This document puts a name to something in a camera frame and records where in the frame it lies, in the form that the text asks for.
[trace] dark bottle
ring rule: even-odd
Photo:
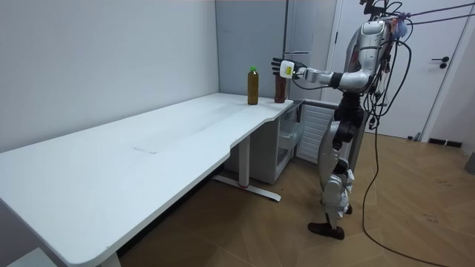
[[[285,102],[285,87],[287,86],[287,80],[280,75],[275,76],[275,97],[276,103]]]
[[[251,71],[247,74],[247,104],[257,105],[259,100],[259,74],[255,71],[255,66],[251,66]]]

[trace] desk top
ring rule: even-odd
[[[292,101],[215,93],[0,154],[0,200],[69,266],[97,266]]]

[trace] floor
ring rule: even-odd
[[[367,134],[350,195],[354,213],[340,221],[344,241],[307,230],[308,222],[324,221],[317,169],[293,160],[275,185],[255,182],[281,202],[211,181],[122,256],[122,266],[427,266],[362,232],[361,204],[376,171],[373,143]],[[464,172],[462,151],[380,136],[379,156],[379,179],[367,198],[369,233],[414,257],[475,266],[475,176]]]

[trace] plastic bottle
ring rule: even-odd
[[[275,97],[274,102],[285,102],[285,87],[287,86],[287,80],[280,75],[275,76]]]
[[[259,74],[255,66],[251,66],[251,71],[247,74],[247,104],[257,105],[259,100]]]

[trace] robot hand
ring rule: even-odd
[[[290,69],[288,69],[287,73],[286,73],[286,76],[282,76],[281,75],[281,72],[285,70],[282,69],[283,67],[283,64],[282,62],[291,62],[293,63],[293,67],[291,67]],[[272,71],[273,71],[273,74],[274,75],[281,75],[283,78],[288,78],[288,79],[300,79],[301,76],[298,75],[298,73],[295,72],[295,70],[300,70],[301,68],[303,69],[307,69],[307,66],[304,65],[303,63],[300,63],[300,62],[297,62],[297,61],[293,61],[293,60],[290,60],[290,59],[278,59],[278,58],[273,58],[272,59]]]

